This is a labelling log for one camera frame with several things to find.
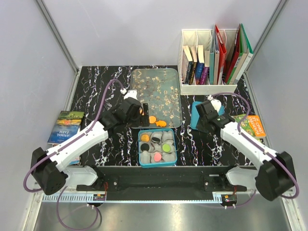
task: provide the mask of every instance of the glass tray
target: glass tray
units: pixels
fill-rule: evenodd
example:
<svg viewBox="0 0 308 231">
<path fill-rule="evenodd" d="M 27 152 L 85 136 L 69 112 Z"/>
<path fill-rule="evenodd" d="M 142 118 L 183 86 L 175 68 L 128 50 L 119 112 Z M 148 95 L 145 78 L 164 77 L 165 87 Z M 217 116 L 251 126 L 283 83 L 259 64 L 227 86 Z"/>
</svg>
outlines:
<svg viewBox="0 0 308 231">
<path fill-rule="evenodd" d="M 137 99 L 149 104 L 149 116 L 167 123 L 166 128 L 182 124 L 179 76 L 175 69 L 136 69 L 132 72 L 130 89 L 137 90 Z M 160 128 L 155 123 L 149 127 Z"/>
</svg>

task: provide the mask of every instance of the teal box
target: teal box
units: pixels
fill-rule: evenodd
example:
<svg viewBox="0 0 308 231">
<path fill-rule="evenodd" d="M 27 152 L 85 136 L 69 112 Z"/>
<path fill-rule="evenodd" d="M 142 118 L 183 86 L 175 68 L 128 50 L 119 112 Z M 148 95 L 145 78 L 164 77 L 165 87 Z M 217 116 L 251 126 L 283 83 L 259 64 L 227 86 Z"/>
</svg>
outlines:
<svg viewBox="0 0 308 231">
<path fill-rule="evenodd" d="M 174 152 L 175 152 L 175 160 L 174 161 L 168 161 L 168 162 L 158 162 L 158 163 L 142 163 L 141 162 L 141 153 L 142 153 L 142 151 L 141 151 L 141 144 L 140 144 L 140 142 L 141 142 L 141 135 L 143 134 L 143 133 L 147 133 L 147 134 L 149 134 L 149 133 L 154 133 L 154 132 L 164 132 L 164 131 L 172 131 L 172 139 L 173 139 L 173 146 L 174 146 Z M 149 167 L 165 167 L 165 166 L 174 166 L 175 164 L 176 164 L 176 162 L 177 162 L 177 160 L 178 160 L 178 156 L 177 156 L 177 148 L 176 148 L 176 144 L 175 144 L 175 139 L 174 139 L 174 131 L 172 130 L 172 129 L 170 129 L 170 128 L 160 128 L 160 129 L 148 129 L 148 130 L 141 130 L 141 131 L 139 131 L 139 133 L 138 133 L 138 149 L 139 149 L 139 164 L 140 164 L 140 166 L 141 167 L 143 167 L 143 168 L 149 168 Z"/>
</svg>

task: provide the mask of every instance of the binder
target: binder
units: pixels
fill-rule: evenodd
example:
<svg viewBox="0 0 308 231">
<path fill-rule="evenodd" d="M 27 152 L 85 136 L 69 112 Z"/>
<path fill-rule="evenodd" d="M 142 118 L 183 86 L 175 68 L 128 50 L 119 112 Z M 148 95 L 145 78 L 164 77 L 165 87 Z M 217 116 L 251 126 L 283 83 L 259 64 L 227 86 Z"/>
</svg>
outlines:
<svg viewBox="0 0 308 231">
<path fill-rule="evenodd" d="M 215 30 L 213 30 L 212 42 L 210 47 L 210 74 L 209 74 L 210 85 L 214 84 L 214 65 L 215 65 L 214 40 L 215 40 Z"/>
<path fill-rule="evenodd" d="M 248 66 L 248 64 L 249 64 L 249 62 L 250 62 L 252 56 L 254 55 L 254 52 L 253 52 L 253 50 L 252 50 L 252 48 L 251 48 L 251 45 L 250 45 L 250 42 L 249 42 L 249 40 L 248 40 L 248 37 L 247 37 L 247 34 L 246 34 L 246 32 L 245 32 L 245 29 L 244 29 L 243 24 L 241 24 L 241 29 L 243 30 L 244 37 L 245 37 L 245 39 L 246 39 L 247 48 L 248 48 L 248 51 L 247 51 L 248 54 L 247 54 L 247 57 L 246 57 L 246 59 L 245 59 L 243 65 L 242 65 L 242 67 L 241 67 L 239 73 L 237 74 L 237 76 L 236 76 L 235 81 L 233 82 L 233 84 L 237 84 L 237 83 L 238 83 L 238 81 L 239 81 L 240 78 L 242 77 L 242 74 L 244 73 L 246 67 Z"/>
<path fill-rule="evenodd" d="M 219 67 L 219 44 L 218 44 L 218 38 L 217 33 L 214 30 L 214 81 L 213 84 L 217 85 L 218 82 L 218 67 Z"/>
<path fill-rule="evenodd" d="M 232 55 L 232 59 L 231 59 L 231 63 L 230 63 L 230 66 L 229 66 L 229 69 L 228 69 L 228 72 L 226 74 L 226 79 L 225 79 L 225 83 L 228 83 L 229 82 L 229 79 L 232 78 L 235 70 L 236 70 L 236 67 L 237 67 L 237 64 L 238 62 L 240 61 L 240 44 L 241 44 L 241 37 L 240 37 L 240 34 L 241 34 L 241 27 L 239 27 L 239 30 L 237 31 L 237 34 L 236 34 L 236 40 L 235 40 L 235 49 L 233 51 L 233 55 Z"/>
<path fill-rule="evenodd" d="M 217 83 L 216 83 L 216 84 L 218 84 L 218 83 L 221 82 L 221 79 L 222 79 L 223 67 L 225 65 L 225 57 L 226 57 L 226 54 L 227 54 L 227 50 L 226 50 L 225 44 L 222 41 L 218 27 L 215 26 L 215 29 L 216 29 L 216 35 L 217 35 L 218 44 L 219 44 L 218 80 L 217 80 Z"/>
<path fill-rule="evenodd" d="M 248 55 L 248 51 L 247 51 L 247 49 L 248 49 L 248 48 L 247 48 L 247 42 L 246 42 L 245 35 L 244 35 L 242 29 L 241 29 L 241 33 L 240 33 L 240 38 L 241 38 L 241 46 L 240 46 L 240 50 L 241 50 L 241 51 L 240 51 L 240 56 L 239 56 L 239 57 L 240 57 L 241 59 L 240 59 L 238 65 L 237 65 L 237 67 L 236 67 L 236 70 L 235 70 L 233 76 L 229 78 L 228 84 L 233 84 L 233 83 L 234 83 L 235 78 L 236 78 L 237 75 L 239 74 L 240 69 L 242 68 L 242 66 L 243 66 L 243 64 L 244 64 L 244 62 L 245 62 L 245 60 L 246 60 L 246 57 L 247 57 L 247 55 Z"/>
</svg>

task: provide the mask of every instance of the blue box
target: blue box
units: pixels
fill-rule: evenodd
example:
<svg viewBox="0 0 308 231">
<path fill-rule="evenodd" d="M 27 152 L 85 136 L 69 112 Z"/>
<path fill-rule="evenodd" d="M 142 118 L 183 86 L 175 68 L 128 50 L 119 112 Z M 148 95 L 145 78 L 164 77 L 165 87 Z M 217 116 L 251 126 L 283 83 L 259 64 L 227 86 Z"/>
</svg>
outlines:
<svg viewBox="0 0 308 231">
<path fill-rule="evenodd" d="M 142 133 L 145 132 L 159 132 L 159 131 L 172 131 L 173 134 L 173 142 L 174 142 L 174 147 L 175 147 L 175 161 L 171 161 L 171 162 L 161 162 L 161 163 L 149 163 L 149 164 L 143 164 L 141 162 L 141 149 L 140 149 L 140 137 Z M 174 131 L 170 128 L 160 128 L 160 129 L 148 129 L 148 130 L 141 130 L 138 133 L 138 149 L 139 149 L 139 164 L 141 167 L 143 168 L 149 168 L 149 167 L 165 167 L 165 166 L 174 166 L 178 160 L 178 156 L 177 156 L 177 147 L 175 144 L 175 139 L 174 139 Z"/>
</svg>

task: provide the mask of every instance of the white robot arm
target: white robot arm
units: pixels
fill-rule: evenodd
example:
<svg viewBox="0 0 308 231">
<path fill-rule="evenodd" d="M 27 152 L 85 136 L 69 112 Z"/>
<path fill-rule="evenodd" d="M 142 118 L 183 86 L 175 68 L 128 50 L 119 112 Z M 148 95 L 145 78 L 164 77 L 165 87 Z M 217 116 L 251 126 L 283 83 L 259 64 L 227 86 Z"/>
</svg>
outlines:
<svg viewBox="0 0 308 231">
<path fill-rule="evenodd" d="M 69 163 L 127 124 L 134 127 L 149 126 L 148 105 L 144 103 L 141 107 L 135 90 L 128 91 L 120 105 L 103 112 L 97 122 L 91 122 L 65 142 L 46 151 L 41 148 L 36 149 L 32 153 L 31 168 L 38 165 L 43 158 L 46 158 L 46 161 L 34 169 L 32 176 L 46 195 L 54 194 L 64 186 L 82 184 L 92 186 L 94 189 L 101 188 L 103 180 L 99 178 L 101 172 L 96 167 L 69 167 Z"/>
<path fill-rule="evenodd" d="M 196 109 L 199 114 L 197 129 L 216 134 L 229 142 L 256 168 L 256 170 L 251 170 L 233 167 L 225 174 L 227 182 L 234 186 L 242 185 L 257 189 L 264 198 L 270 201 L 293 187 L 296 178 L 291 156 L 287 152 L 279 154 L 261 144 L 240 128 L 239 124 L 228 114 L 218 115 L 220 106 L 221 102 L 214 99 L 197 105 Z"/>
</svg>

